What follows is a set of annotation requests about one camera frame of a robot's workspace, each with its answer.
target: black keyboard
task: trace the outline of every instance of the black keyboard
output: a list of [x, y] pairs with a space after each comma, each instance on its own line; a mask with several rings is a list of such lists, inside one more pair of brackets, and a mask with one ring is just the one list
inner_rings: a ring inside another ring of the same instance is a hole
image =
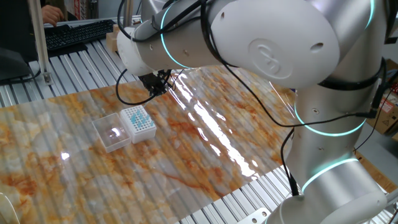
[[112, 20], [105, 20], [78, 27], [64, 25], [46, 28], [44, 32], [47, 50], [58, 50], [74, 44], [105, 38], [107, 33], [113, 32], [114, 24]]

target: pipette tip box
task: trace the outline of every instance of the pipette tip box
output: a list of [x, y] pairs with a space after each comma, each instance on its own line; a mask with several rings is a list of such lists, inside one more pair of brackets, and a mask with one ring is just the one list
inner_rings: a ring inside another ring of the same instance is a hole
[[156, 125], [143, 106], [124, 109], [120, 117], [130, 132], [133, 144], [155, 137]]

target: orange marble pattern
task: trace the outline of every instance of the orange marble pattern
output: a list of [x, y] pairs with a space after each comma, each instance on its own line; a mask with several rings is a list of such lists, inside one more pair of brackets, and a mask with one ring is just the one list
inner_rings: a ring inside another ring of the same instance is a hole
[[[292, 123], [290, 90], [236, 71], [280, 122]], [[148, 97], [139, 82], [121, 93]], [[289, 131], [219, 67], [184, 71], [175, 91], [146, 106], [156, 137], [107, 154], [91, 122], [124, 108], [111, 86], [0, 109], [3, 219], [175, 223], [279, 166]]]

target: transparent container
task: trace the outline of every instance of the transparent container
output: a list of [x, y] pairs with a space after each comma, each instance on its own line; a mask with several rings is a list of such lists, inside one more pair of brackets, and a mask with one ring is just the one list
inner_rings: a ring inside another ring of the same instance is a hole
[[117, 113], [93, 121], [106, 152], [113, 152], [131, 143], [131, 136]]

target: cable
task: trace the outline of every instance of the cable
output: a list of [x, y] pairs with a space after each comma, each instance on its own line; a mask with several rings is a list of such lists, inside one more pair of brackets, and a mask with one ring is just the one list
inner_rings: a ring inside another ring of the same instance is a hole
[[354, 149], [354, 152], [356, 152], [360, 147], [362, 147], [369, 140], [369, 138], [372, 136], [372, 134], [373, 134], [373, 132], [374, 132], [374, 130], [376, 128], [377, 122], [379, 121], [381, 110], [382, 110], [384, 104], [386, 103], [386, 101], [387, 101], [387, 99], [388, 99], [388, 97], [390, 96], [391, 93], [392, 93], [392, 90], [388, 93], [388, 95], [386, 97], [386, 100], [384, 100], [383, 104], [380, 107], [380, 111], [379, 111], [379, 114], [378, 114], [378, 116], [376, 118], [376, 121], [374, 122], [371, 134], [365, 139], [365, 141], [362, 142], [362, 144], [360, 144], [356, 149]]
[[[206, 3], [207, 0], [201, 0], [202, 1], [202, 9], [201, 9], [201, 15], [203, 14], [203, 12], [205, 12], [204, 10], [204, 4]], [[215, 40], [213, 37], [213, 32], [211, 30], [211, 26], [210, 23], [208, 22], [208, 18], [206, 16], [201, 16], [201, 19], [205, 20], [204, 22], [202, 21], [202, 24], [205, 24], [206, 27], [206, 31], [208, 31], [208, 36], [206, 38], [211, 39], [210, 41], [213, 43], [211, 45], [211, 47], [214, 48], [215, 54], [217, 55], [217, 57], [220, 58], [220, 62], [224, 65], [224, 67], [253, 95], [253, 97], [256, 99], [256, 101], [261, 105], [262, 109], [266, 112], [266, 114], [268, 115], [268, 117], [272, 120], [272, 122], [274, 122], [276, 125], [283, 127], [283, 128], [294, 128], [294, 127], [301, 127], [301, 126], [308, 126], [308, 125], [314, 125], [314, 124], [325, 124], [325, 123], [330, 123], [333, 121], [337, 121], [339, 119], [343, 119], [343, 118], [348, 118], [348, 117], [352, 117], [352, 116], [358, 116], [358, 117], [362, 117], [364, 113], [350, 113], [350, 114], [345, 114], [342, 116], [339, 116], [337, 118], [333, 118], [333, 119], [328, 119], [326, 121], [316, 121], [316, 122], [310, 122], [310, 123], [304, 123], [304, 124], [281, 124], [278, 121], [275, 120], [275, 118], [270, 114], [270, 112], [267, 110], [267, 108], [264, 106], [264, 104], [262, 103], [262, 101], [259, 99], [259, 97], [250, 89], [250, 87], [248, 87], [243, 81], [242, 79], [240, 79], [229, 67], [228, 64], [226, 63], [226, 61], [221, 57], [220, 53], [218, 52], [217, 46], [215, 44]]]
[[138, 8], [137, 8], [136, 15], [138, 15], [139, 9], [141, 8], [141, 4], [142, 4], [142, 0], [139, 2], [139, 5], [138, 5]]
[[171, 89], [173, 90], [173, 91], [175, 91], [175, 81], [177, 81], [177, 79], [179, 78], [179, 76], [182, 74], [182, 72], [184, 71], [184, 69], [179, 73], [179, 75], [177, 75], [177, 77], [174, 79], [174, 81], [173, 81], [173, 85], [172, 85], [172, 87], [171, 87]]
[[392, 215], [392, 217], [391, 217], [391, 219], [390, 219], [390, 221], [388, 222], [388, 224], [391, 224], [392, 223], [392, 221], [395, 219], [395, 217], [397, 216], [397, 213], [398, 213], [398, 209], [396, 210], [396, 212], [394, 212], [394, 214]]
[[[125, 104], [125, 105], [129, 105], [129, 106], [138, 106], [138, 105], [143, 105], [144, 103], [147, 103], [147, 102], [153, 100], [153, 99], [157, 96], [157, 94], [153, 94], [153, 95], [150, 96], [148, 99], [146, 99], [146, 100], [144, 100], [144, 101], [141, 101], [141, 102], [138, 102], [138, 103], [129, 103], [129, 102], [126, 102], [126, 101], [122, 100], [122, 98], [121, 98], [120, 95], [119, 95], [119, 84], [120, 84], [120, 80], [122, 79], [122, 77], [124, 76], [124, 74], [126, 74], [126, 72], [127, 72], [127, 69], [125, 69], [125, 70], [120, 74], [118, 80], [116, 81], [116, 97], [118, 98], [118, 100], [119, 100], [120, 102], [122, 102], [122, 103]], [[169, 80], [169, 78], [170, 78], [170, 73], [167, 75], [164, 85], [166, 85], [166, 83], [167, 83], [167, 81]]]
[[289, 172], [287, 170], [287, 166], [285, 163], [285, 157], [284, 157], [284, 147], [293, 133], [294, 133], [294, 128], [292, 128], [290, 133], [288, 133], [285, 140], [283, 141], [283, 143], [280, 147], [280, 158], [282, 159], [282, 164], [284, 165], [286, 176], [287, 176], [287, 179], [289, 180], [289, 185], [290, 185], [290, 189], [292, 190], [292, 195], [297, 196], [297, 195], [299, 195], [299, 188], [297, 187], [297, 183], [296, 183], [295, 179], [292, 177], [292, 174], [289, 174]]
[[[200, 16], [196, 16], [196, 17], [191, 18], [191, 19], [189, 19], [189, 20], [187, 20], [187, 21], [184, 21], [183, 23], [181, 23], [181, 24], [178, 25], [177, 27], [174, 27], [173, 29], [169, 29], [169, 30], [167, 30], [167, 31], [164, 31], [163, 33], [166, 34], [166, 33], [169, 33], [169, 32], [173, 32], [173, 31], [175, 31], [176, 29], [181, 28], [181, 27], [183, 27], [184, 25], [188, 24], [189, 22], [193, 22], [193, 21], [196, 21], [196, 20], [199, 20], [199, 19], [200, 19]], [[152, 16], [152, 28], [154, 28], [156, 31], [160, 31], [160, 28], [157, 28], [156, 26], [158, 27], [158, 24], [157, 24], [156, 21], [155, 21], [155, 16]]]
[[37, 71], [37, 73], [33, 77], [22, 79], [22, 80], [13, 80], [13, 81], [4, 80], [4, 81], [0, 81], [0, 85], [11, 85], [11, 84], [25, 83], [25, 82], [28, 82], [28, 81], [31, 81], [31, 80], [37, 78], [40, 74], [41, 74], [41, 70], [39, 69], [39, 71]]
[[123, 25], [121, 24], [121, 12], [122, 12], [122, 8], [124, 5], [125, 0], [122, 0], [119, 6], [119, 10], [118, 10], [118, 26], [120, 31], [128, 38], [131, 39], [134, 42], [145, 42], [157, 35], [163, 34], [165, 31], [169, 30], [170, 28], [172, 28], [177, 22], [181, 21], [181, 19], [183, 19], [185, 16], [189, 15], [192, 11], [194, 11], [197, 7], [200, 6], [200, 0], [194, 2], [191, 6], [189, 6], [188, 8], [186, 8], [184, 11], [182, 11], [177, 17], [175, 17], [174, 19], [172, 19], [168, 24], [166, 24], [161, 30], [158, 30], [157, 32], [155, 32], [154, 34], [152, 34], [151, 36], [145, 38], [145, 39], [136, 39], [130, 36], [130, 34], [128, 34], [125, 30]]

